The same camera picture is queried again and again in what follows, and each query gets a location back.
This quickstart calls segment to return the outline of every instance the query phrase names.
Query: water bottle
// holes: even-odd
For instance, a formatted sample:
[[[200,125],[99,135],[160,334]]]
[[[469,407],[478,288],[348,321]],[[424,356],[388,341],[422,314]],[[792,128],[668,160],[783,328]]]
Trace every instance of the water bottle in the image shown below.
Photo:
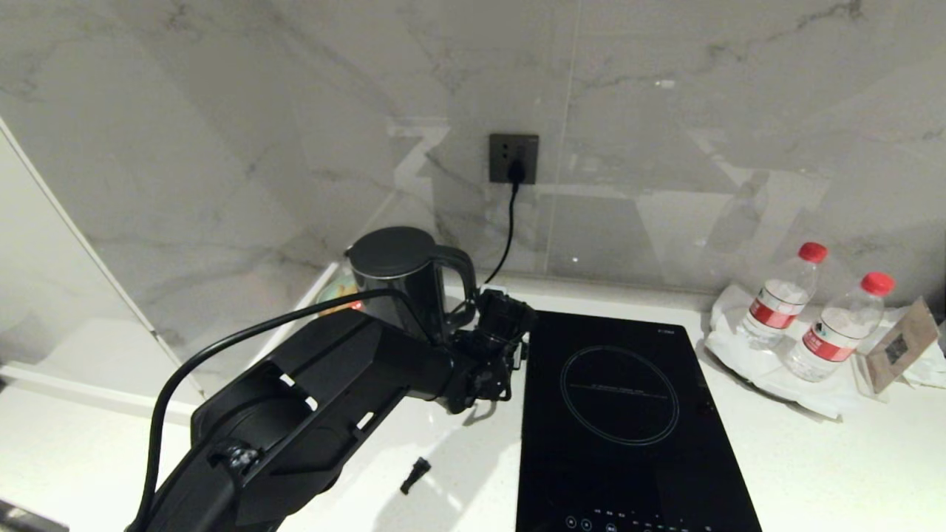
[[[797,257],[783,262],[775,276],[765,281],[736,333],[755,349],[774,347],[815,295],[818,264],[827,256],[828,248],[819,243],[801,246]]]
[[[828,303],[782,362],[805,381],[827,379],[880,324],[884,296],[893,291],[894,284],[887,274],[865,275],[860,286]]]

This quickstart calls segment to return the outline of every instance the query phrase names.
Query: white napkin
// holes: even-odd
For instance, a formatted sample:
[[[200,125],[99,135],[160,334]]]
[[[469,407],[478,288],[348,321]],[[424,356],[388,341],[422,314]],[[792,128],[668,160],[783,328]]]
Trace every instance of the white napkin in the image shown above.
[[[745,316],[752,303],[752,294],[738,285],[729,285],[713,304],[709,319],[711,332],[706,347],[727,367],[762,391],[799,405],[825,417],[839,418],[857,407],[859,394],[854,382],[850,359],[844,361],[830,377],[822,382],[807,382],[786,369],[779,355],[772,351],[760,351],[749,347],[745,338],[735,332],[736,326]],[[907,309],[891,310],[877,330],[860,346],[870,351],[884,335],[906,313]],[[810,321],[797,319],[786,331],[786,338],[776,347],[784,354],[795,347],[811,325]],[[933,344],[920,359],[904,374],[912,384],[946,388],[946,359],[938,345]]]
[[[881,325],[870,336],[864,339],[857,350],[869,353],[910,310],[909,307],[893,309],[884,312]],[[912,386],[931,386],[946,388],[946,357],[943,357],[942,344],[946,336],[946,322],[939,325],[939,344],[933,343],[927,347],[915,362],[903,372],[902,378]]]

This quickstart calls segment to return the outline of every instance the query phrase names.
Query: red bottle cap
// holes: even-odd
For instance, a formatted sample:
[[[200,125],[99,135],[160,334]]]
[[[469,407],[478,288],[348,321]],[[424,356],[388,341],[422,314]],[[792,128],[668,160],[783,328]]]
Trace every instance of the red bottle cap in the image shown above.
[[[818,264],[828,256],[828,248],[817,242],[805,242],[798,250],[798,256],[802,260]]]
[[[893,292],[896,285],[897,282],[893,280],[893,277],[882,272],[870,272],[864,275],[864,280],[861,281],[861,288],[864,289],[864,292],[877,297],[884,297]]]

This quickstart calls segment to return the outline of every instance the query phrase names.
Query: kettle handle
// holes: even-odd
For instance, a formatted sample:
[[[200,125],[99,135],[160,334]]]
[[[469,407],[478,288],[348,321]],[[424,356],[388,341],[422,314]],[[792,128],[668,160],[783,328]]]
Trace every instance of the kettle handle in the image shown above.
[[[449,246],[434,247],[432,260],[440,267],[448,267],[460,274],[464,283],[464,307],[456,314],[444,317],[449,334],[454,330],[473,321],[476,315],[476,272],[473,270],[473,260],[465,251]]]

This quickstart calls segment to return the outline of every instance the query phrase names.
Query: paper card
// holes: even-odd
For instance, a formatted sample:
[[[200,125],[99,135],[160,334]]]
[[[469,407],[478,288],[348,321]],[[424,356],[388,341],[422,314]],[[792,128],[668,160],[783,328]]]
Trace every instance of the paper card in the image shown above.
[[[939,337],[937,322],[922,298],[865,357],[867,378],[875,394],[884,391]]]

